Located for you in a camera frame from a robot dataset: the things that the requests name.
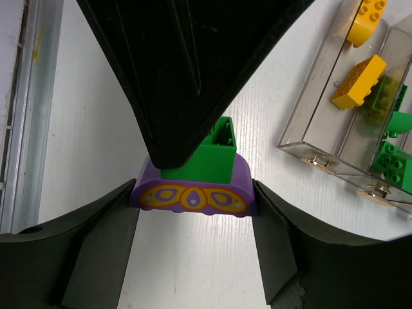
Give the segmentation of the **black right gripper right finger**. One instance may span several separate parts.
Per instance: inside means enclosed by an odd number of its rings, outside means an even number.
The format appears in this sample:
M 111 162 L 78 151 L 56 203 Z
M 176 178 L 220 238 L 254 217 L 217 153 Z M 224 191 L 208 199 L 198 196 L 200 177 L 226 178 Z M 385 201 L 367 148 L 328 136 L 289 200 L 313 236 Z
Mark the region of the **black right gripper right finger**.
M 329 225 L 254 181 L 254 237 L 271 308 L 410 308 L 411 237 Z

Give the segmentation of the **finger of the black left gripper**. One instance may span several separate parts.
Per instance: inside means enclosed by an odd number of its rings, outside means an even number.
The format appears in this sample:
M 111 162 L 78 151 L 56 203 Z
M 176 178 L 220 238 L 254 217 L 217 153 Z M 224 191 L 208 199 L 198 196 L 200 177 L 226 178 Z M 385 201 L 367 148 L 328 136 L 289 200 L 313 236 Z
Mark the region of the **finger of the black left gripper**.
M 159 169 L 183 166 L 307 0 L 82 0 Z

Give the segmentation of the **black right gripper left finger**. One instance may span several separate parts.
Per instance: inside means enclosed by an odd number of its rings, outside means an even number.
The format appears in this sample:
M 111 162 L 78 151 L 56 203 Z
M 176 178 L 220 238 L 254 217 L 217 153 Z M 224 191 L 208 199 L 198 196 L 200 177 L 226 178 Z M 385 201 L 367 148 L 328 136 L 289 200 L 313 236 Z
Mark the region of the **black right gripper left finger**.
M 74 211 L 1 235 L 1 308 L 116 308 L 139 211 L 134 179 Z

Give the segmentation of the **purple arched lego brick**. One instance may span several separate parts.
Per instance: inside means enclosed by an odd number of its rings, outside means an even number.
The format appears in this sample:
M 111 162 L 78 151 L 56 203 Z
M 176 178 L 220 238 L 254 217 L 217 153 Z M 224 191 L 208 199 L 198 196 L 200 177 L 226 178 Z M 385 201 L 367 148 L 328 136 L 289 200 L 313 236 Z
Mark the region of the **purple arched lego brick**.
M 147 157 L 129 198 L 129 206 L 175 213 L 257 216 L 254 186 L 247 161 L 237 154 L 229 184 L 168 180 Z

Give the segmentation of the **green lego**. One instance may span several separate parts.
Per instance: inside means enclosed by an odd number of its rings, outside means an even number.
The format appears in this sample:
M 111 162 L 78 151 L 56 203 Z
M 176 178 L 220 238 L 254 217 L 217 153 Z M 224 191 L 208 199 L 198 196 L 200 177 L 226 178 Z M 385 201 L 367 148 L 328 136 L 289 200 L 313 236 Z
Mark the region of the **green lego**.
M 237 153 L 232 119 L 220 117 L 189 160 L 177 169 L 162 169 L 161 178 L 228 184 Z

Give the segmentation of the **yellow long lego brick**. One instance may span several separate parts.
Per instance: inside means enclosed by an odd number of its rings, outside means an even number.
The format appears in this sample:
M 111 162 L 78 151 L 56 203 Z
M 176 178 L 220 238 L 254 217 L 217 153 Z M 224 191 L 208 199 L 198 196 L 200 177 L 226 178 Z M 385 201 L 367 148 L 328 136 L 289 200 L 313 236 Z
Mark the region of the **yellow long lego brick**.
M 340 110 L 357 108 L 363 105 L 364 99 L 371 93 L 384 73 L 387 62 L 379 55 L 358 63 L 346 77 L 330 102 Z

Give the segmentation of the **green rounded lego brick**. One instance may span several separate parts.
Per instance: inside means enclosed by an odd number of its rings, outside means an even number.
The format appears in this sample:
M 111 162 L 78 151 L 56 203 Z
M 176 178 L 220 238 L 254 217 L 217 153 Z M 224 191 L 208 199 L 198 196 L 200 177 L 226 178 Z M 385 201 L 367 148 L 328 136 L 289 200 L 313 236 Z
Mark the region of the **green rounded lego brick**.
M 386 135 L 396 138 L 398 135 L 406 134 L 411 131 L 411 113 L 394 111 L 386 127 Z

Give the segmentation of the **yellow rounded lego brick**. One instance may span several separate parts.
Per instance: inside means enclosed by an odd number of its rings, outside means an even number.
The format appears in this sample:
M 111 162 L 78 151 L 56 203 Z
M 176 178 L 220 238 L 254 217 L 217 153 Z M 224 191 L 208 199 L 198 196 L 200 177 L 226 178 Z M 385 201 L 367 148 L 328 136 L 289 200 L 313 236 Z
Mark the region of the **yellow rounded lego brick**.
M 363 0 L 355 14 L 347 41 L 354 48 L 362 46 L 375 32 L 387 7 L 387 0 Z

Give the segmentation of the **clear container middle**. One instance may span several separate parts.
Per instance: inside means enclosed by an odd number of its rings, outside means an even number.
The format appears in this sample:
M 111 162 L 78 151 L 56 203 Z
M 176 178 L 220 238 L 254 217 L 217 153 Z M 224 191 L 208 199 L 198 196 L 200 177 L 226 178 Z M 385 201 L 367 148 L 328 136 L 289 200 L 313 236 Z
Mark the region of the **clear container middle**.
M 411 16 L 389 29 L 380 57 L 386 69 L 359 113 L 372 139 L 371 180 L 360 194 L 411 212 Z

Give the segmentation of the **clear container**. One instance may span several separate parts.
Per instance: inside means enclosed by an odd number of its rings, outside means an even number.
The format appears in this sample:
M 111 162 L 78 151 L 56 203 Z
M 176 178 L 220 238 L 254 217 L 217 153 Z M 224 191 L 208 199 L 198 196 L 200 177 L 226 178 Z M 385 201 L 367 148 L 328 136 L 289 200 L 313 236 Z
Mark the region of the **clear container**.
M 360 194 L 411 212 L 411 16 L 389 29 L 380 57 L 386 69 L 359 113 L 372 139 L 371 180 Z
M 336 176 L 370 177 L 372 139 L 362 135 L 362 106 L 340 110 L 330 100 L 350 71 L 363 60 L 380 56 L 389 29 L 411 16 L 410 1 L 388 1 L 372 36 L 354 48 L 346 40 L 361 1 L 334 1 L 323 40 L 280 139 L 285 152 Z

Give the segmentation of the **clear container near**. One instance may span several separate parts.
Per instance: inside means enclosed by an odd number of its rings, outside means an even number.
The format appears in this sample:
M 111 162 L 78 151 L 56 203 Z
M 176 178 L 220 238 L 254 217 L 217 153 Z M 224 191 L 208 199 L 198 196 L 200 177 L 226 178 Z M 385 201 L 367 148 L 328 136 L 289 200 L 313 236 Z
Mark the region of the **clear container near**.
M 372 139 L 362 135 L 362 106 L 340 110 L 330 100 L 350 71 L 363 60 L 380 56 L 389 29 L 411 16 L 410 1 L 388 1 L 372 36 L 354 48 L 346 40 L 361 1 L 334 1 L 323 40 L 280 139 L 285 152 L 336 176 L 370 177 Z

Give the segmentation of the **aluminium table front rail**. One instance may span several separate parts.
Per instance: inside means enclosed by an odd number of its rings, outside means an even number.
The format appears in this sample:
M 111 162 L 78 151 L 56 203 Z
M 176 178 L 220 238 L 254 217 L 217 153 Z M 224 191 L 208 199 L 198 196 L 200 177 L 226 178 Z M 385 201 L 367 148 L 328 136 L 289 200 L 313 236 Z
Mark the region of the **aluminium table front rail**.
M 63 1 L 18 1 L 20 25 L 1 45 L 15 59 L 1 87 L 1 233 L 37 224 Z

